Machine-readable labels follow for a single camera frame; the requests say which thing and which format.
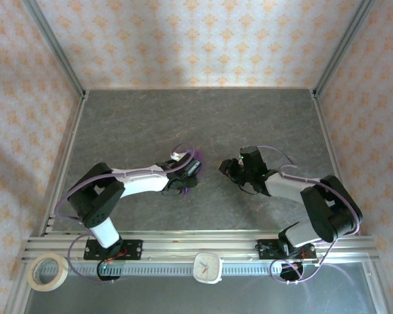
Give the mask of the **purple paper sheet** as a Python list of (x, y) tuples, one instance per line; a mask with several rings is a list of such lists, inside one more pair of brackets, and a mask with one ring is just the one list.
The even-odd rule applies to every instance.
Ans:
[[(202, 163), (202, 164), (204, 163), (203, 153), (201, 150), (195, 151), (194, 158), (199, 160), (200, 163)], [(190, 193), (190, 190), (191, 190), (190, 188), (185, 188), (185, 189), (183, 189), (182, 194), (184, 196), (187, 196)]]

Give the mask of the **white square clock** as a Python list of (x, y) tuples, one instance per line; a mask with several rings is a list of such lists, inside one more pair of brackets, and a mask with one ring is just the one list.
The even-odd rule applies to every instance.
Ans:
[(222, 280), (223, 260), (213, 253), (199, 253), (193, 264), (194, 279), (203, 284), (214, 285)]

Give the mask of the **grey metal shelf panel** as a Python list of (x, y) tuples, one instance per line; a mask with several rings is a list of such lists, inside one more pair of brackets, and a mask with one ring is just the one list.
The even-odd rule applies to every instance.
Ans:
[(359, 263), (324, 265), (306, 283), (225, 276), (129, 277), (113, 285), (72, 275), (51, 292), (32, 291), (24, 314), (378, 314)]

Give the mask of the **beige masking tape roll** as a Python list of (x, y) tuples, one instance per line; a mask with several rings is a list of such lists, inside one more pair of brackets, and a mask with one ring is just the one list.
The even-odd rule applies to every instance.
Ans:
[[(56, 275), (49, 282), (43, 283), (42, 280), (40, 280), (40, 270), (42, 269), (41, 266), (45, 265), (47, 262), (55, 262)], [(67, 279), (68, 271), (69, 266), (64, 257), (56, 253), (42, 254), (33, 261), (29, 268), (27, 276), (28, 285), (33, 290), (39, 292), (50, 292), (56, 290)]]

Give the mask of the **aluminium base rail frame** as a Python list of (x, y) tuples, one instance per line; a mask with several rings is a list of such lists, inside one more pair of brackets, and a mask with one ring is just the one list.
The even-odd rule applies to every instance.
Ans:
[[(258, 239), (276, 239), (273, 233), (259, 230), (202, 231), (135, 231), (123, 232), (124, 239), (143, 241), (141, 259), (144, 262), (188, 262), (200, 252), (214, 253), (226, 262), (246, 262), (259, 259), (255, 249)], [(31, 262), (45, 253), (66, 257), (77, 234), (51, 232), (43, 237), (30, 237), (21, 253), (24, 262)], [(371, 236), (342, 237), (330, 250), (326, 260), (335, 263), (377, 260), (377, 246)]]

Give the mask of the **aluminium side rail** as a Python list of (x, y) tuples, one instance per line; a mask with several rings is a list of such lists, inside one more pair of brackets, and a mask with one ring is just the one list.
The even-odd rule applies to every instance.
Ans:
[(363, 219), (362, 212), (340, 181), (340, 171), (335, 159), (335, 153), (330, 141), (329, 132), (324, 122), (323, 112), (318, 100), (310, 91), (314, 108), (319, 118), (320, 127), (326, 142), (334, 174), (326, 175), (323, 179), (315, 180), (314, 186), (322, 195), (323, 201), (314, 206), (313, 223), (325, 232), (322, 238), (327, 242), (334, 242), (344, 236), (353, 236), (360, 229)]
[(80, 96), (79, 103), (75, 106), (73, 114), (70, 116), (67, 128), (62, 139), (62, 152), (57, 155), (55, 180), (51, 184), (50, 195), (47, 197), (47, 204), (45, 207), (44, 215), (41, 219), (41, 224), (38, 231), (38, 236), (43, 237), (48, 232), (49, 222), (54, 223), (55, 207), (60, 201), (64, 190), (64, 184), (66, 181), (66, 175), (70, 163), (71, 151), (73, 150), (75, 136), (79, 127), (79, 123), (82, 117), (84, 105), (89, 97), (89, 90), (83, 92)]

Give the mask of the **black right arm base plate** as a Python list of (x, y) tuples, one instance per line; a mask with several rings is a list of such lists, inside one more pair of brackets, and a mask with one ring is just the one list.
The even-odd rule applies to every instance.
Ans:
[(311, 243), (302, 247), (292, 247), (281, 239), (258, 239), (255, 249), (260, 260), (316, 260), (316, 250)]

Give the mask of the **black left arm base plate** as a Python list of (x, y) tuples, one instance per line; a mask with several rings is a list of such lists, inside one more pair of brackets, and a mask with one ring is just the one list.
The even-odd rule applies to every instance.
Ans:
[(83, 258), (85, 260), (140, 260), (143, 241), (139, 239), (119, 239), (109, 248), (103, 248), (97, 240), (86, 241)]

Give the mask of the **aluminium corner post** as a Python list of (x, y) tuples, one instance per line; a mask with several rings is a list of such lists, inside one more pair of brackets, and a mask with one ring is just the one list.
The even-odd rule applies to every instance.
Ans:
[(30, 16), (37, 25), (43, 39), (51, 49), (58, 65), (66, 75), (71, 87), (79, 97), (86, 97), (86, 90), (82, 87), (80, 80), (75, 74), (61, 44), (53, 32), (48, 20), (41, 10), (37, 0), (22, 0)]
[(329, 84), (332, 76), (335, 74), (338, 66), (342, 62), (342, 59), (345, 56), (345, 53), (350, 48), (353, 40), (356, 37), (357, 32), (359, 32), (362, 24), (365, 22), (368, 17), (371, 9), (373, 8), (376, 0), (361, 0), (360, 5), (358, 6), (354, 16), (351, 21), (348, 23), (348, 27), (344, 32), (339, 44), (337, 45), (334, 53), (332, 54), (329, 62), (327, 63), (324, 72), (322, 73), (318, 84), (312, 90), (312, 96), (315, 100), (319, 100), (319, 98), (324, 94), (327, 85)]

